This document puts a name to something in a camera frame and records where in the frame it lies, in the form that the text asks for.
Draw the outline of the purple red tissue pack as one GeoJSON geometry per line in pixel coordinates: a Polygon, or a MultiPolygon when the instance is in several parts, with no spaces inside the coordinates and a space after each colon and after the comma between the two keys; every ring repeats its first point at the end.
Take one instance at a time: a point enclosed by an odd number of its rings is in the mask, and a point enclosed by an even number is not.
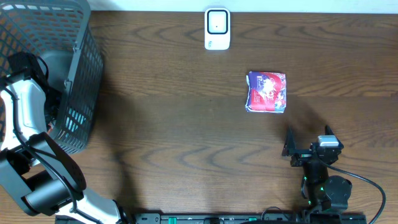
{"type": "Polygon", "coordinates": [[[286,74],[250,71],[246,75],[248,97],[245,108],[252,113],[280,113],[287,106],[286,74]]]}

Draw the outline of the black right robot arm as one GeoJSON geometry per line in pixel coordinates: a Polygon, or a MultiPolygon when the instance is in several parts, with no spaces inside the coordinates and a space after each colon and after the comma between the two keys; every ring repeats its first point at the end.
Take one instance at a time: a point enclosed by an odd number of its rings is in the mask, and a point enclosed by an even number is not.
{"type": "Polygon", "coordinates": [[[348,208],[352,183],[328,173],[343,148],[344,145],[329,126],[325,127],[324,135],[317,137],[317,141],[311,143],[308,149],[298,149],[292,130],[287,131],[282,155],[290,157],[292,167],[303,168],[302,195],[315,211],[341,213],[348,208]]]}

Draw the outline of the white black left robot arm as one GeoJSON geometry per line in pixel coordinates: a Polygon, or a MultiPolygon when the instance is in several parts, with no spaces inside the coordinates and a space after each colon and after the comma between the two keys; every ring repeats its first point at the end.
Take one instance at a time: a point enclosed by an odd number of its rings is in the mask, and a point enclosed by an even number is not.
{"type": "Polygon", "coordinates": [[[12,72],[1,78],[6,133],[1,146],[1,186],[30,216],[57,223],[130,223],[115,200],[86,186],[77,163],[48,135],[45,105],[57,96],[45,62],[18,52],[7,58],[12,72]]]}

